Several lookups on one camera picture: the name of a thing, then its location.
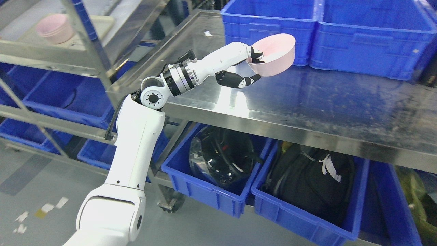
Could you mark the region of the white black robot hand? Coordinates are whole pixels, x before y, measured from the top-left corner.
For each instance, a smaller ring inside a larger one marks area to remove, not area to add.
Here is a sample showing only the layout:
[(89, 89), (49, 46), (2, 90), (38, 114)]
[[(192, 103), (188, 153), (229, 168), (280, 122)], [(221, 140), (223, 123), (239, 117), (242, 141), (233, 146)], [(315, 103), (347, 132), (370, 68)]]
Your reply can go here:
[(252, 77), (242, 77), (236, 73), (227, 72), (232, 66), (249, 59), (256, 64), (264, 63), (262, 51), (242, 42), (232, 42), (205, 56), (197, 62), (190, 62), (186, 68), (192, 72), (194, 82), (200, 85), (208, 76), (216, 77), (217, 83), (230, 88), (245, 88), (261, 78), (256, 74)]

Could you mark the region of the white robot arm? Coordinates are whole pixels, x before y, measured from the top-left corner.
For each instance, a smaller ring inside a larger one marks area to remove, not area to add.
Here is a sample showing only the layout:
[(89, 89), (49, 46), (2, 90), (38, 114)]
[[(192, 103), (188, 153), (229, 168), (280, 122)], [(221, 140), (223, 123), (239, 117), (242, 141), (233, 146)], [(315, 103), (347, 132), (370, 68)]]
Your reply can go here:
[(184, 62), (195, 59), (192, 50), (186, 52), (119, 102), (116, 152), (108, 176), (81, 204), (76, 232), (66, 246), (126, 246), (136, 240), (145, 216), (146, 177), (165, 122), (160, 109), (170, 96), (194, 87), (184, 77)]

